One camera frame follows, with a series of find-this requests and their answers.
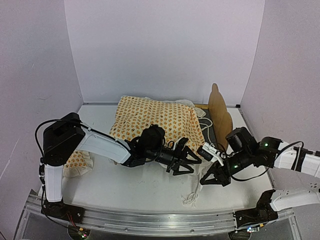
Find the wooden pet bed frame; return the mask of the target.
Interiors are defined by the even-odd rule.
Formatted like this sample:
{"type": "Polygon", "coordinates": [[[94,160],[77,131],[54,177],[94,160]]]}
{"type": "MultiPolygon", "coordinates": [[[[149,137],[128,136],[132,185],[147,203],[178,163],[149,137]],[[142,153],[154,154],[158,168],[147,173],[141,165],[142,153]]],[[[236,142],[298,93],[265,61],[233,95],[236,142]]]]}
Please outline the wooden pet bed frame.
{"type": "Polygon", "coordinates": [[[216,147],[219,150],[226,151],[229,146],[226,136],[233,130],[233,120],[216,83],[212,84],[208,104],[195,104],[195,107],[199,109],[208,109],[210,118],[213,122],[217,143],[216,147]]]}

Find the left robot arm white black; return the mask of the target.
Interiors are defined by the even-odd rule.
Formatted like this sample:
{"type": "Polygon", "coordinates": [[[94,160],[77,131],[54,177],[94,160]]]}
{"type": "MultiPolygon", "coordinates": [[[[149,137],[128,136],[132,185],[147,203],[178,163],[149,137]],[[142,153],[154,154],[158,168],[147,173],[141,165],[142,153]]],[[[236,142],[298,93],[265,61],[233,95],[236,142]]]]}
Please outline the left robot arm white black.
{"type": "Polygon", "coordinates": [[[82,123],[80,116],[71,112],[60,119],[50,119],[44,125],[42,142],[37,142],[41,152],[40,179],[48,211],[57,219],[67,214],[62,204],[63,167],[75,150],[87,151],[109,158],[125,167],[134,168],[147,162],[166,166],[166,172],[174,176],[192,174],[193,165],[202,160],[187,146],[188,138],[182,137],[172,147],[165,145],[165,130],[152,124],[132,140],[115,139],[82,123]]]}

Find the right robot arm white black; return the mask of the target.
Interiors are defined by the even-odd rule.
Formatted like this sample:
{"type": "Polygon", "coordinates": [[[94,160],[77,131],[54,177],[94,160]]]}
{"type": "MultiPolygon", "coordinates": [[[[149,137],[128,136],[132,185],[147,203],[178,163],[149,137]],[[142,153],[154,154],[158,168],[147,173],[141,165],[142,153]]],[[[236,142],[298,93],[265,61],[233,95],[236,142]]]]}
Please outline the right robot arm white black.
{"type": "Polygon", "coordinates": [[[252,218],[262,222],[271,212],[320,203],[320,152],[304,147],[298,140],[288,143],[275,137],[257,141],[245,127],[234,129],[225,137],[232,152],[209,143],[200,146],[197,153],[211,166],[200,180],[201,185],[226,187],[231,181],[246,182],[255,179],[238,178],[236,174],[253,166],[266,170],[284,171],[284,183],[277,189],[265,191],[266,202],[252,209],[252,218]]]}

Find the grey bed mat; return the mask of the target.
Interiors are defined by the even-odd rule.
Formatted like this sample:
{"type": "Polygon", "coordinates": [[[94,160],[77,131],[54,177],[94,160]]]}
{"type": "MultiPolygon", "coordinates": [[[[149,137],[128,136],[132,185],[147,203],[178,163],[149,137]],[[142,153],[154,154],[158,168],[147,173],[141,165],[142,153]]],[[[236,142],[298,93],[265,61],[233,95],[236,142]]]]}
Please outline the grey bed mat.
{"type": "Polygon", "coordinates": [[[208,109],[202,109],[200,117],[198,117],[199,125],[206,143],[217,147],[217,140],[214,130],[213,121],[211,120],[210,113],[208,109]]]}

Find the small duck print pillow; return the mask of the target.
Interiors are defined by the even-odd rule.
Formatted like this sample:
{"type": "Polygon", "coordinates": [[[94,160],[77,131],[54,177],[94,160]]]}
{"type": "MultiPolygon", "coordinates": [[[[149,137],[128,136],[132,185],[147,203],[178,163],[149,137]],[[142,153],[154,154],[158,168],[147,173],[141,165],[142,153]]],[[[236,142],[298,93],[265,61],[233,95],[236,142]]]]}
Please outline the small duck print pillow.
{"type": "Polygon", "coordinates": [[[65,178],[74,178],[82,176],[93,170],[94,162],[89,152],[84,150],[75,150],[63,167],[63,176],[65,178]]]}

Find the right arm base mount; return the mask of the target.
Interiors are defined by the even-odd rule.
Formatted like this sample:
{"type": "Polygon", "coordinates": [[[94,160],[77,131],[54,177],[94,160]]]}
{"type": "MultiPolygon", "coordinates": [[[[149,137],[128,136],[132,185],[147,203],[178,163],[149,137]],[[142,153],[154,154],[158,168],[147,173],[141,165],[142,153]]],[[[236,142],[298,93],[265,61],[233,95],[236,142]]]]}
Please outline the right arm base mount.
{"type": "Polygon", "coordinates": [[[235,211],[233,217],[235,218],[236,229],[256,227],[277,220],[278,213],[271,207],[271,197],[274,192],[275,190],[263,192],[254,208],[235,211]]]}

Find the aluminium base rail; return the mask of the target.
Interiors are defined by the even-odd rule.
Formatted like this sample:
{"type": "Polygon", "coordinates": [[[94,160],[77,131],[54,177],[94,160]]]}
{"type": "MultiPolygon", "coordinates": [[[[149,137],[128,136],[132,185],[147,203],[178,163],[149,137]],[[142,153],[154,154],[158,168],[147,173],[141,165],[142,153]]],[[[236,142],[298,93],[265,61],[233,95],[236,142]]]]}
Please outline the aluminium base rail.
{"type": "Polygon", "coordinates": [[[221,239],[300,240],[293,210],[278,218],[240,227],[244,216],[233,211],[143,213],[69,206],[65,217],[46,217],[41,196],[31,190],[22,210],[15,240],[221,239]]]}

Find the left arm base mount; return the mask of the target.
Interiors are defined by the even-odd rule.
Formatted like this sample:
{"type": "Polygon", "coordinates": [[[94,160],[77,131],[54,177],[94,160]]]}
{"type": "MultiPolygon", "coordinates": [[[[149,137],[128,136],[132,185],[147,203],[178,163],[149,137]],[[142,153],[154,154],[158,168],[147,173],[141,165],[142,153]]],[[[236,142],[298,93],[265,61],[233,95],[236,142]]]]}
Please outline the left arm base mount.
{"type": "Polygon", "coordinates": [[[69,221],[74,224],[81,224],[83,221],[85,209],[80,206],[58,202],[49,202],[46,199],[45,192],[41,196],[41,213],[50,219],[69,221]]]}

